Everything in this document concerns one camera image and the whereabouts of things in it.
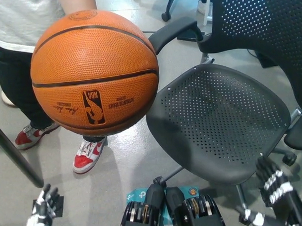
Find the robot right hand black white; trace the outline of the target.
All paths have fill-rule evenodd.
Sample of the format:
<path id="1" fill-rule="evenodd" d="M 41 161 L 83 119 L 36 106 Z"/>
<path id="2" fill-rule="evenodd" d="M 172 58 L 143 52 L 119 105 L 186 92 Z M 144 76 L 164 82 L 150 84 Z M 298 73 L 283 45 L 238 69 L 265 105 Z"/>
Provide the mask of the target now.
<path id="1" fill-rule="evenodd" d="M 256 162 L 256 176 L 262 199 L 275 216 L 237 206 L 239 219 L 253 226 L 302 226 L 302 200 L 280 167 L 261 156 Z"/>

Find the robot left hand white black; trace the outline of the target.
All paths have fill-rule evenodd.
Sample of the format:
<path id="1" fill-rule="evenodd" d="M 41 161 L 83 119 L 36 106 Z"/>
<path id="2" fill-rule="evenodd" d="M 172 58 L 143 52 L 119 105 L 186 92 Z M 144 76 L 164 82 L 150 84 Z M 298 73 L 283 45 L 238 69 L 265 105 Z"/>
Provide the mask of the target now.
<path id="1" fill-rule="evenodd" d="M 59 189 L 52 189 L 47 183 L 37 197 L 26 226 L 52 226 L 59 197 Z"/>

